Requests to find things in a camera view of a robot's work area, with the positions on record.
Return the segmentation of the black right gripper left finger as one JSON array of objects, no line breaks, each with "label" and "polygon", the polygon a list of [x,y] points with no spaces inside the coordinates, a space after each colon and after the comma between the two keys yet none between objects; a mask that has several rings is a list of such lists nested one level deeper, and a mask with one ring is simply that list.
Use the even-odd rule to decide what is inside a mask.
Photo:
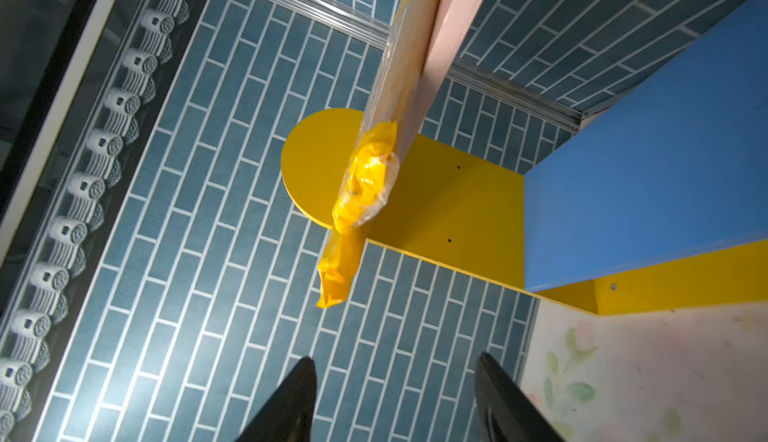
[{"label": "black right gripper left finger", "polygon": [[310,357],[303,357],[236,441],[309,442],[316,397],[315,363]]}]

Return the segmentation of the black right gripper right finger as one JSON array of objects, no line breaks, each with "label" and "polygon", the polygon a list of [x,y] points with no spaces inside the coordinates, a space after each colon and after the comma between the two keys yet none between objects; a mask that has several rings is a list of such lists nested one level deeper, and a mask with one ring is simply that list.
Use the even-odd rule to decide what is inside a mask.
[{"label": "black right gripper right finger", "polygon": [[477,360],[475,399],[483,441],[564,441],[487,352]]}]

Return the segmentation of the yellow spaghetti bag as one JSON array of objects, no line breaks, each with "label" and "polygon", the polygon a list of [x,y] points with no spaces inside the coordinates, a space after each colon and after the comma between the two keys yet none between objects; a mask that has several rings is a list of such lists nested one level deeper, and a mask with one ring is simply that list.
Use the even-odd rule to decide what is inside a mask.
[{"label": "yellow spaghetti bag", "polygon": [[398,6],[318,263],[321,309],[348,298],[370,225],[396,182],[439,1],[402,0]]}]

